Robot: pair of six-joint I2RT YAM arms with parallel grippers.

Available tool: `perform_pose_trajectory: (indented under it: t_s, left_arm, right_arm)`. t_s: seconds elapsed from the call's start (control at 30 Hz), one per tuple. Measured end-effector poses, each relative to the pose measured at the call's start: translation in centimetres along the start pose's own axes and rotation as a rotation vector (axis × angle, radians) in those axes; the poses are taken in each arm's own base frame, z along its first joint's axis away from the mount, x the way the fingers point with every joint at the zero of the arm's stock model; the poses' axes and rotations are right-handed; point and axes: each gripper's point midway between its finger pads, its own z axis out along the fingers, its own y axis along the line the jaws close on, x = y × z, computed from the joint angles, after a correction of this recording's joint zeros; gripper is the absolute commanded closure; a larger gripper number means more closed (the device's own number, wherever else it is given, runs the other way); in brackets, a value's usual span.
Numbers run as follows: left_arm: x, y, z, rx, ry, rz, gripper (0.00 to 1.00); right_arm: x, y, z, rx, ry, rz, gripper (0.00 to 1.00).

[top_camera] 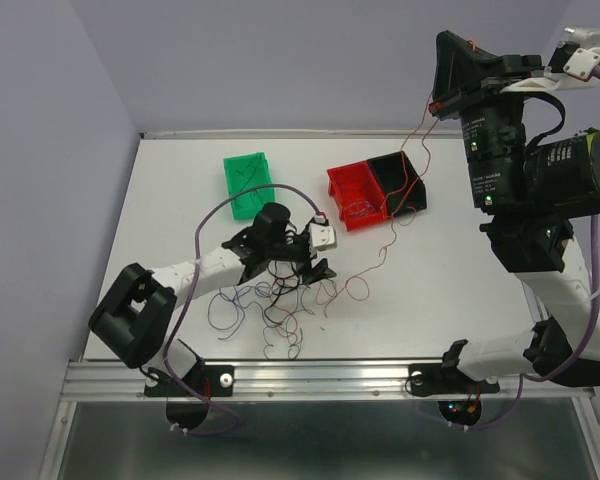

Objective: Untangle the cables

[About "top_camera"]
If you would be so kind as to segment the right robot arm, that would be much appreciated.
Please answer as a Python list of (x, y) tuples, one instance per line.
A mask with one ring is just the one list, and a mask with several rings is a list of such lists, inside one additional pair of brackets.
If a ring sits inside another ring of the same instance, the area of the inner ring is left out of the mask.
[(454, 342), (422, 373), (428, 391), (465, 391), (508, 375), (566, 387), (600, 386), (599, 255), (584, 256), (572, 220), (600, 217), (600, 130), (528, 138), (529, 99), (563, 109), (558, 93), (600, 81), (600, 29), (569, 28), (551, 59), (497, 56), (451, 31), (436, 38), (430, 113), (461, 124), (474, 205), (505, 270), (547, 318), (490, 340)]

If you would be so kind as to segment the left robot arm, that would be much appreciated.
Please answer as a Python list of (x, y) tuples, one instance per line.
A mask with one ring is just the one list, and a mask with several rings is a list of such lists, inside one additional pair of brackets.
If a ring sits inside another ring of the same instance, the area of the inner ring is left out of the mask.
[(289, 220), (288, 208), (269, 202), (251, 225), (205, 255), (153, 269), (127, 265), (91, 314), (90, 331), (128, 368), (158, 371), (179, 393), (195, 392), (202, 384), (202, 359), (175, 337), (170, 325), (175, 311), (253, 280), (272, 262), (290, 264), (305, 285), (335, 277), (327, 260), (318, 257), (337, 246), (326, 216), (315, 214), (299, 233)]

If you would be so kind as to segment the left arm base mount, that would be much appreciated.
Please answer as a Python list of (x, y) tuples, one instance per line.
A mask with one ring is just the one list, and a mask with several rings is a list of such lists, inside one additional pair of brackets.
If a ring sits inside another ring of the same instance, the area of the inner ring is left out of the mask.
[[(145, 377), (144, 395), (149, 398), (184, 398), (189, 395), (167, 373), (154, 368), (140, 367)], [(182, 381), (198, 394), (228, 398), (233, 395), (235, 367), (229, 364), (205, 364), (194, 367)]]

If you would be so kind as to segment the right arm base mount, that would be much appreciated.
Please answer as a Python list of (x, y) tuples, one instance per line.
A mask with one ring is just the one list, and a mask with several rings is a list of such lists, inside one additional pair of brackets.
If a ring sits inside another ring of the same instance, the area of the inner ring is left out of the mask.
[(414, 363), (408, 367), (405, 389), (416, 397), (429, 397), (443, 394), (470, 394), (480, 389), (481, 393), (495, 394), (500, 392), (498, 382), (480, 382), (462, 373), (459, 368), (460, 354), (468, 341), (457, 340), (433, 363)]

